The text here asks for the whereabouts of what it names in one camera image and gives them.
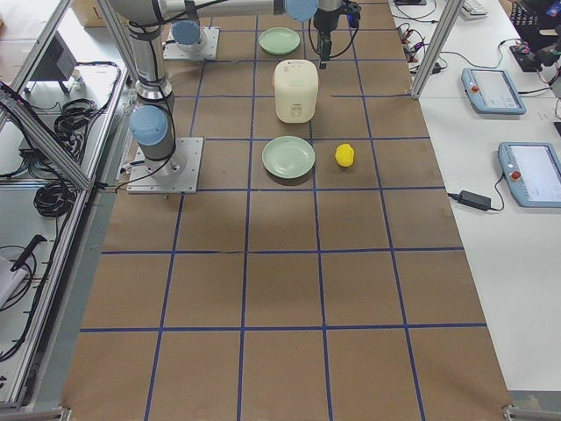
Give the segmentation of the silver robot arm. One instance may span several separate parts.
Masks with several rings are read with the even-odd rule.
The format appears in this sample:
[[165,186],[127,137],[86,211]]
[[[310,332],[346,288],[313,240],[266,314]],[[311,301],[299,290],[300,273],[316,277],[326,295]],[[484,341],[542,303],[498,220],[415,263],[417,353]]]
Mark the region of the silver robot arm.
[[207,35],[198,21],[179,20],[172,23],[171,35],[167,44],[176,45],[189,54],[199,54],[207,45]]
[[145,158],[133,175],[131,192],[177,193],[196,190],[203,140],[175,133],[174,92],[167,77],[160,36],[163,25],[173,26],[176,43],[200,44],[200,18],[287,14],[293,20],[312,21],[318,31],[318,55],[333,59],[331,33],[340,16],[359,27],[360,7],[354,1],[113,1],[112,9],[128,22],[135,68],[138,107],[129,119],[133,138]]

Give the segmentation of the green plate near arm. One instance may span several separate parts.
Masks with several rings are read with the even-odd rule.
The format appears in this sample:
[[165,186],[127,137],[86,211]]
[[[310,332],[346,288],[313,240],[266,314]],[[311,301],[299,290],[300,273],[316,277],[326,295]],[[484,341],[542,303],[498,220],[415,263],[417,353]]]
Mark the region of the green plate near arm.
[[300,43],[300,35],[286,27],[270,28],[259,36],[259,46],[261,49],[273,55],[290,54]]
[[296,136],[281,136],[270,140],[262,152],[265,169],[283,179],[295,179],[307,174],[315,165],[316,154],[305,140]]

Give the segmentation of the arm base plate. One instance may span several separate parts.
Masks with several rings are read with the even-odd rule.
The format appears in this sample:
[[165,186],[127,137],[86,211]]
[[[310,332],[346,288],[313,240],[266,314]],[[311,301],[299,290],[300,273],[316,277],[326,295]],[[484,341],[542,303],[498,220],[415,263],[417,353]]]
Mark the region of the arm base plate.
[[195,193],[202,159],[203,138],[177,138],[170,161],[151,161],[138,146],[136,159],[143,163],[131,170],[130,183],[124,187],[131,194]]
[[175,34],[180,35],[178,27],[172,27],[163,44],[163,57],[166,61],[214,61],[220,30],[217,27],[196,27],[199,39],[194,44],[182,44],[176,41]]

